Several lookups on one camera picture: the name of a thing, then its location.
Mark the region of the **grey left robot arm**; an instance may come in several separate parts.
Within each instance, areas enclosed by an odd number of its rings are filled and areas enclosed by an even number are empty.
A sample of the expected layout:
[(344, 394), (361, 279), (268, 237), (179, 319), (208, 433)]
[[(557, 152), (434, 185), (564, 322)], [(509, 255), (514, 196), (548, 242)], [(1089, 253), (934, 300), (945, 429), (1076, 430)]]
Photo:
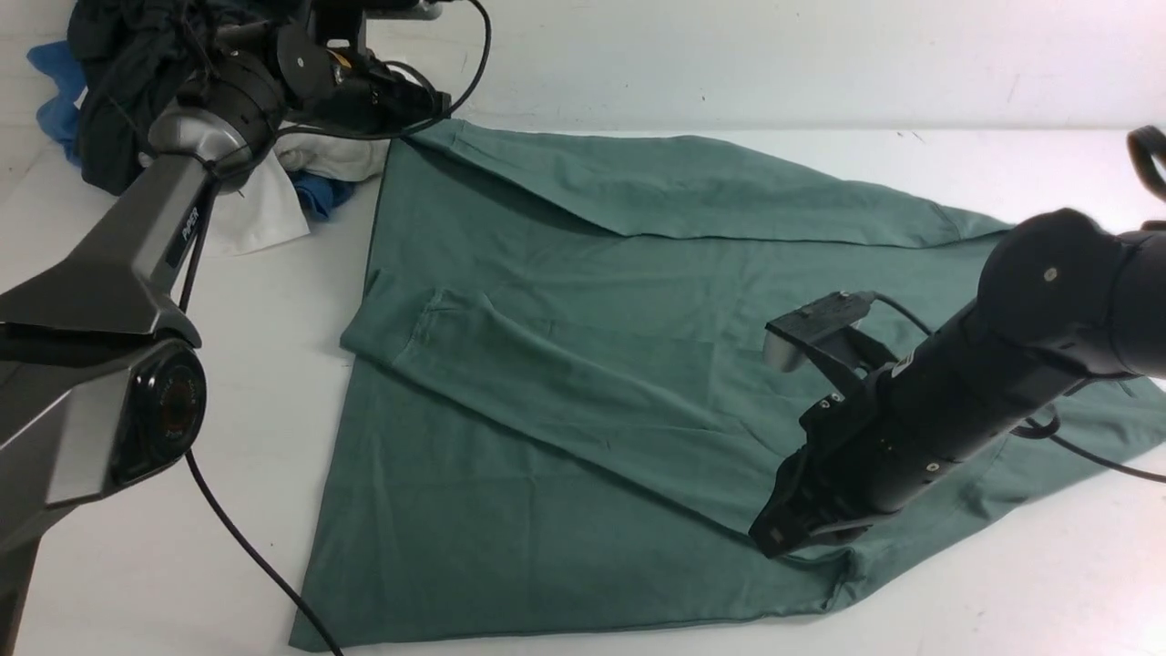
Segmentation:
[(167, 13), (191, 75), (153, 121), (154, 158), (66, 258), (3, 292), (3, 654), (14, 651), (42, 537), (76, 507), (190, 453), (208, 412), (187, 313), (219, 195), (285, 136), (409, 136), (454, 112), (363, 45), (371, 17), (433, 20), (437, 1), (304, 1), (222, 24), (205, 1)]

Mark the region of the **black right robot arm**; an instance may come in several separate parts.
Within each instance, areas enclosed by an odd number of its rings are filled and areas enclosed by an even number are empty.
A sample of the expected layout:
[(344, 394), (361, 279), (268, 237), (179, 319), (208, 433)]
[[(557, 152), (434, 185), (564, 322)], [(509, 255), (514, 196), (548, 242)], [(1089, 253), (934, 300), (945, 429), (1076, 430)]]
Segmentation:
[(782, 371), (831, 395), (800, 416), (750, 527), (767, 558), (857, 539), (1063, 395), (1163, 378), (1163, 221), (1111, 235), (1074, 210), (1025, 220), (988, 254), (975, 298), (905, 357), (857, 327), (877, 292), (833, 292), (766, 325)]

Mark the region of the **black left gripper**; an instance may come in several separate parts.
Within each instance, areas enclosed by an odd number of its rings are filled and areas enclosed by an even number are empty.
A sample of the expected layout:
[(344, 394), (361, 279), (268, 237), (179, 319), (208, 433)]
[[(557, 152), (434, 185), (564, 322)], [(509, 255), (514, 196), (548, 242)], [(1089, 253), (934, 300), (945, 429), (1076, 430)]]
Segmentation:
[(329, 98), (301, 113), (301, 124), (336, 137), (394, 137), (443, 115), (454, 104), (413, 70), (375, 69), (349, 75)]

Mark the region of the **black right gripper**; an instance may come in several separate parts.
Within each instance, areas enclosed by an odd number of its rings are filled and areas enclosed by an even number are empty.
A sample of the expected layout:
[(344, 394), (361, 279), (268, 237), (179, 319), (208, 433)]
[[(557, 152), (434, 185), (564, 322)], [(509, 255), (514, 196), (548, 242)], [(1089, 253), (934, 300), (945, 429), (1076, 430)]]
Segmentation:
[(912, 499), (912, 475), (873, 386), (822, 398), (800, 424), (805, 445), (779, 465), (749, 530), (766, 558), (847, 545)]

